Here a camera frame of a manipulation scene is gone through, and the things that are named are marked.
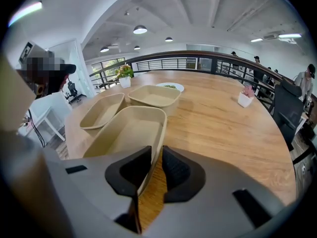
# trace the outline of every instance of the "black railing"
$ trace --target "black railing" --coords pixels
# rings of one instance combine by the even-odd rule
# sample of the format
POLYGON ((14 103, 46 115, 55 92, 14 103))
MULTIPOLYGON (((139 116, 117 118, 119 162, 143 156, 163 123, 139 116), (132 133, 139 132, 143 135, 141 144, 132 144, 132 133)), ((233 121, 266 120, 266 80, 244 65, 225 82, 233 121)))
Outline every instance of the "black railing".
POLYGON ((274 107, 274 83, 280 83, 282 80, 281 75, 268 68, 232 55, 207 51, 173 51, 135 57, 94 72, 90 77, 99 75, 99 78, 92 80, 96 89, 106 90, 111 85, 117 84, 118 81, 114 78, 108 80, 115 75, 102 74, 105 75, 106 70, 118 68, 125 63, 134 68, 134 73, 151 70, 184 70, 236 79, 244 85, 252 85, 258 100, 269 112, 274 107))

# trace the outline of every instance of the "wooden handrail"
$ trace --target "wooden handrail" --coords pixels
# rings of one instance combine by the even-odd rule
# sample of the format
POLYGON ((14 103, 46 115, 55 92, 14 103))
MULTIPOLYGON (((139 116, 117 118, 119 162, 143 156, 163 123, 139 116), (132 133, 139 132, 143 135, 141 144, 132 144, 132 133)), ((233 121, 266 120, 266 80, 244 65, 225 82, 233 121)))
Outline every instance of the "wooden handrail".
POLYGON ((169 51, 169 52, 161 52, 161 53, 154 53, 154 54, 149 54, 149 55, 144 55, 140 57, 134 57, 119 63, 116 63, 114 65, 108 66, 104 69, 101 69, 99 71, 96 71, 89 76, 94 76, 96 74, 99 74, 103 71, 109 70, 116 68, 118 66, 124 65, 124 64, 131 64, 134 62, 139 62, 139 61, 146 61, 146 60, 153 60, 153 59, 163 59, 163 58, 179 58, 179 57, 194 57, 194 58, 218 58, 218 59, 225 59, 225 60, 230 60, 230 63, 237 62, 237 63, 243 63, 246 65, 247 68, 250 69, 259 69, 262 70, 265 74, 268 74, 272 76, 274 79, 277 80, 282 80, 282 76, 264 66, 261 64, 255 63, 253 61, 240 58, 240 57, 235 57, 233 55, 228 55, 224 53, 218 53, 218 52, 210 52, 210 51, 193 51, 193 50, 182 50, 182 51, 169 51))

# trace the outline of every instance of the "green food on plate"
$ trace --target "green food on plate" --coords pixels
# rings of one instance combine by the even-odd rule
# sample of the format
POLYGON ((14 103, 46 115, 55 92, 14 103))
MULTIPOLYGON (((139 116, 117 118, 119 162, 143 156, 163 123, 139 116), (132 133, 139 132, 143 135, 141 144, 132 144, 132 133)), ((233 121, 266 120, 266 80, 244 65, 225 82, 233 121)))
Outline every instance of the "green food on plate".
POLYGON ((174 86, 174 85, 164 85, 165 87, 169 87, 169 88, 174 88, 174 89, 176 89, 176 86, 174 86))

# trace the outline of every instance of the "pink potted plant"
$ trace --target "pink potted plant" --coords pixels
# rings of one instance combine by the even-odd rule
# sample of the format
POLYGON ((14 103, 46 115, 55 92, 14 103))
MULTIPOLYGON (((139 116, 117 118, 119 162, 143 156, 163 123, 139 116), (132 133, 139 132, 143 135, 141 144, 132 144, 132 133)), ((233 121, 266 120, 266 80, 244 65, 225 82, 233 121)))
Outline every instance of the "pink potted plant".
POLYGON ((254 91, 252 90, 252 86, 248 85, 243 89, 242 92, 240 92, 238 103, 242 107, 246 108, 248 105, 251 104, 253 98, 254 98, 254 91))

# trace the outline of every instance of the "beige tray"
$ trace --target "beige tray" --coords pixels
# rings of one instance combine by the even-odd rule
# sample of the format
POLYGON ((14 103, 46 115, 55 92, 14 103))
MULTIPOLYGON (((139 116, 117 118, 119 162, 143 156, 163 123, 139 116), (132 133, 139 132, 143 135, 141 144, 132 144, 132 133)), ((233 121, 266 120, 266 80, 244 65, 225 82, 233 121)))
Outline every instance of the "beige tray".
POLYGON ((165 86, 145 85, 130 92, 128 97, 132 105, 152 106, 173 114, 178 105, 181 92, 165 86))
POLYGON ((159 157, 166 130, 166 113, 158 108, 130 106, 117 113, 96 135, 84 158, 151 145, 152 165, 138 189, 147 186, 159 157))
POLYGON ((105 96, 88 110, 79 126, 84 130, 101 128, 125 107, 126 102, 123 93, 105 96))

